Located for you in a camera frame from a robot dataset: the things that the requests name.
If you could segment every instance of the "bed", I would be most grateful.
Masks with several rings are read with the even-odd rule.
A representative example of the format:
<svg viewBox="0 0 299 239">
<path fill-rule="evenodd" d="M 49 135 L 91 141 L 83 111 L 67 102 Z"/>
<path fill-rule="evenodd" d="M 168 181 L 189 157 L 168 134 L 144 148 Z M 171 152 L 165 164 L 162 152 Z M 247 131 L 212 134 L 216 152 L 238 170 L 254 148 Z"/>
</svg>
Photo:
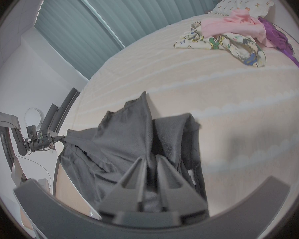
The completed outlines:
<svg viewBox="0 0 299 239">
<path fill-rule="evenodd" d="M 146 91 L 153 119 L 190 112 L 200 123 L 211 216 L 273 175 L 291 185 L 279 219 L 299 192 L 299 68 L 264 46 L 262 68 L 246 66 L 224 50 L 173 47 L 191 23 L 207 17 L 222 16 L 209 13 L 169 25 L 110 58 L 76 99 L 60 134 L 97 127 L 108 110 Z M 299 44 L 287 36 L 299 61 Z M 56 148 L 60 153 L 63 145 Z M 65 171 L 57 170 L 56 197 L 88 215 L 89 206 Z"/>
</svg>

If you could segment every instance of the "beige bed sheet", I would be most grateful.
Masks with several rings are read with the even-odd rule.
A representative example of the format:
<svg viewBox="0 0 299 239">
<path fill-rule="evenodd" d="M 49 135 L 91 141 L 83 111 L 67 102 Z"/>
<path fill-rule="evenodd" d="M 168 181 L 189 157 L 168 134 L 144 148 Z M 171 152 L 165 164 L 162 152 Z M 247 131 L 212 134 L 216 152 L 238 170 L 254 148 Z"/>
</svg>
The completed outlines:
<svg viewBox="0 0 299 239">
<path fill-rule="evenodd" d="M 299 68 L 263 46 L 267 65 L 262 68 L 246 66 L 223 50 L 173 47 L 192 22 L 207 17 L 221 16 L 167 26 L 110 58 L 73 104 L 60 134 L 97 127 L 106 111 L 119 110 L 145 90 L 153 118 L 190 112 L 201 124 L 211 215 L 242 200 L 270 175 L 291 185 L 282 215 L 299 190 Z M 299 44 L 289 39 L 299 60 Z M 74 190 L 61 185 L 58 181 L 57 191 Z"/>
</svg>

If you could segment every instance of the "pink clothing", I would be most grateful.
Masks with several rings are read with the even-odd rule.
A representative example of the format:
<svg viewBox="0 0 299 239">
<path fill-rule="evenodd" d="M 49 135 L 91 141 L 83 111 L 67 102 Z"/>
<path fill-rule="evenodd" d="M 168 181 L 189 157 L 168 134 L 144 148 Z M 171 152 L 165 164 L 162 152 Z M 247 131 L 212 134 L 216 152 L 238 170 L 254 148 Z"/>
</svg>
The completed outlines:
<svg viewBox="0 0 299 239">
<path fill-rule="evenodd" d="M 266 47 L 276 47 L 267 39 L 264 25 L 256 18 L 249 15 L 248 10 L 232 10 L 224 18 L 207 18 L 201 21 L 201 32 L 205 37 L 223 34 L 226 32 L 250 35 L 257 38 Z"/>
</svg>

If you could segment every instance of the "teal curtain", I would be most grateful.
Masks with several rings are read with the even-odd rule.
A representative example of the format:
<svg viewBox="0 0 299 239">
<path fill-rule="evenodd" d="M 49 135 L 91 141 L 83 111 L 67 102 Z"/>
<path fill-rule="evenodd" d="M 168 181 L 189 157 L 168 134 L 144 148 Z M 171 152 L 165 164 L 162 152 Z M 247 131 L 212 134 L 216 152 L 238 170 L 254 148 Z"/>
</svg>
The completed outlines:
<svg viewBox="0 0 299 239">
<path fill-rule="evenodd" d="M 88 5 L 82 0 L 44 0 L 35 27 L 88 79 L 124 46 L 217 4 L 217 0 L 85 1 Z"/>
</svg>

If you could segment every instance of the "purple strap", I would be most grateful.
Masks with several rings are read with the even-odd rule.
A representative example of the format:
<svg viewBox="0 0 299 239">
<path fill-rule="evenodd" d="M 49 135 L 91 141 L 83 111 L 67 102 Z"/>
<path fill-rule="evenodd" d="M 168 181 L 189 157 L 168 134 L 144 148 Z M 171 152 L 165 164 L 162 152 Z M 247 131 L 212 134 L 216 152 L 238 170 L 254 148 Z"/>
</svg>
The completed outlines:
<svg viewBox="0 0 299 239">
<path fill-rule="evenodd" d="M 295 64 L 299 67 L 299 61 L 291 54 L 289 54 L 289 52 L 287 50 L 280 50 L 283 54 L 285 54 L 288 58 L 290 58 L 293 62 L 295 62 Z"/>
<path fill-rule="evenodd" d="M 299 61 L 293 56 L 294 51 L 291 44 L 288 42 L 287 36 L 277 30 L 270 21 L 262 17 L 258 17 L 258 20 L 263 23 L 265 27 L 267 39 L 277 46 L 277 50 L 280 50 L 299 67 Z"/>
</svg>

